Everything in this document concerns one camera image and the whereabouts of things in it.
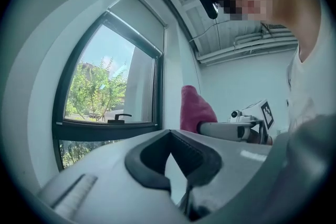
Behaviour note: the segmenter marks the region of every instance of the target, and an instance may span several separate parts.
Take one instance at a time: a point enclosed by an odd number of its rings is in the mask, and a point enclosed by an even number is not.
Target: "sky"
[[[123,77],[127,78],[133,52],[133,44],[102,25],[87,45],[81,60],[99,66],[101,59],[103,59],[103,67],[105,68],[113,58],[110,77],[115,77],[124,70]]]

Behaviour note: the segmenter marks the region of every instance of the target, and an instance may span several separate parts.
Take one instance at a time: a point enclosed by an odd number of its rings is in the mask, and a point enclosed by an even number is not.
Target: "tree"
[[[96,121],[122,101],[127,79],[122,77],[123,72],[109,78],[112,62],[110,59],[105,68],[103,59],[98,67],[83,61],[77,65],[68,94],[66,116],[79,114],[80,119],[87,120],[83,115],[89,114]]]

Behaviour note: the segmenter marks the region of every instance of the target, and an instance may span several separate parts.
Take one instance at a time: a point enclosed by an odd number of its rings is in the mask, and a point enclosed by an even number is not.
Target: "pink cloth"
[[[180,129],[197,133],[197,125],[201,121],[218,122],[211,106],[197,93],[191,85],[181,89]]]

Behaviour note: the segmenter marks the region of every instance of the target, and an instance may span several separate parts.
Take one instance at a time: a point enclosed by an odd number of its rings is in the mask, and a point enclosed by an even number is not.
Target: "cable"
[[[198,38],[200,38],[200,37],[203,37],[203,36],[206,34],[206,32],[208,32],[208,30],[209,30],[211,27],[216,26],[216,25],[220,25],[220,24],[222,24],[222,23],[226,23],[226,22],[229,22],[229,21],[230,21],[230,20],[225,20],[225,21],[223,21],[223,22],[220,22],[220,23],[211,25],[208,29],[205,30],[205,32],[204,32],[203,34],[200,34],[199,36],[194,37],[193,39],[189,40],[189,42],[191,42],[191,41],[193,41],[193,40],[195,40],[195,39],[198,39]]]

